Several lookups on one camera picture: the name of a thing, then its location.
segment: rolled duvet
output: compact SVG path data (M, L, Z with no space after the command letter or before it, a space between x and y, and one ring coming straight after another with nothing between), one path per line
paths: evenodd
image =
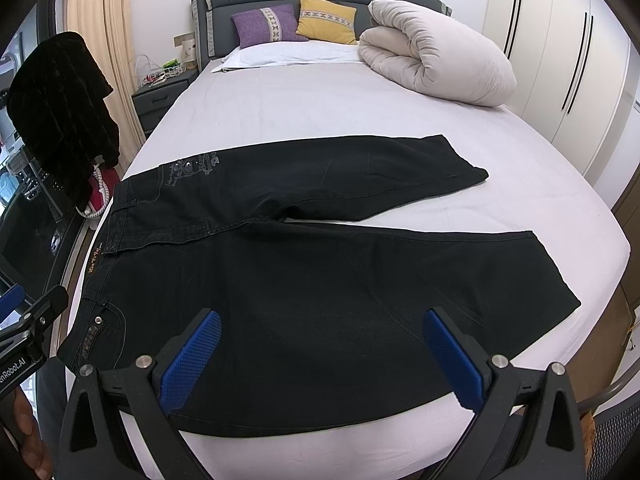
M373 0L380 27L360 36L360 56L376 72L421 94L497 106L516 89L511 63L482 34L409 2Z

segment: black jeans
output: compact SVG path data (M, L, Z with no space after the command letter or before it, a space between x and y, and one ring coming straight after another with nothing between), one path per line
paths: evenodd
M171 415L182 430L296 433L429 402L450 388L422 341L428 307L514 357L579 306L544 247L531 232L290 220L360 220L487 176L442 136L260 144L132 176L59 356L73 370L126 366L209 307L222 339Z

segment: wardrobe door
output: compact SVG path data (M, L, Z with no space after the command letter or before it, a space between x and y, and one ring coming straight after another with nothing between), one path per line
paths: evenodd
M482 34L493 40L503 51L507 37L511 39L519 0L489 0Z
M522 118L550 142L576 86L588 34L590 0L553 0L545 50Z
M553 145L584 174L604 140L625 84L630 41L603 0L591 0L585 61Z
M553 0L519 0L506 55L518 86L507 107L522 115L536 81L545 49Z

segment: screw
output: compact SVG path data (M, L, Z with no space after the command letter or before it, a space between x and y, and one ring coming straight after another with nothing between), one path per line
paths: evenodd
M551 365L551 371L556 375L564 375L565 368L562 363L553 363Z
M141 355L136 359L136 366L138 368L149 368L153 361L154 360L150 355Z
M509 360L501 354L496 354L491 358L491 362L496 368L506 368L509 364Z
M94 367L92 367L91 365L82 365L80 367L80 375L82 377L88 377L92 373L94 373Z

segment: black clothing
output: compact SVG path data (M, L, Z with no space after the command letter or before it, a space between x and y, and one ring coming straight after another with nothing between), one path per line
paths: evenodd
M259 144L132 176L58 355L73 370L126 366L206 306L222 339L171 415L182 430L299 433L425 404L450 391L422 341L427 307L514 357L579 306L544 247L531 232L285 220L360 220L487 176L443 136Z
M113 88L75 32L39 44L9 88L7 113L41 167L71 202L84 208L98 155L107 168L118 163L118 125L104 104Z
M49 448L54 468L58 466L58 441L66 410L65 365L50 357L36 372L36 406L40 436Z

